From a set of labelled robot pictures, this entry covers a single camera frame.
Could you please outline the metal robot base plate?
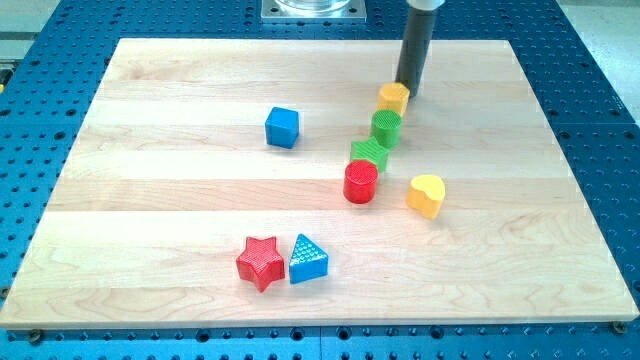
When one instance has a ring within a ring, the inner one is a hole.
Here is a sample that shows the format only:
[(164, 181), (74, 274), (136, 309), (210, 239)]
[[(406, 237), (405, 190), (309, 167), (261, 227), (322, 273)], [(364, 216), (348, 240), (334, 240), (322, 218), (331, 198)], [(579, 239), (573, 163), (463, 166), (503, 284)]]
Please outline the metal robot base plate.
[(293, 21), (365, 21), (364, 0), (262, 0), (261, 19), (267, 23)]

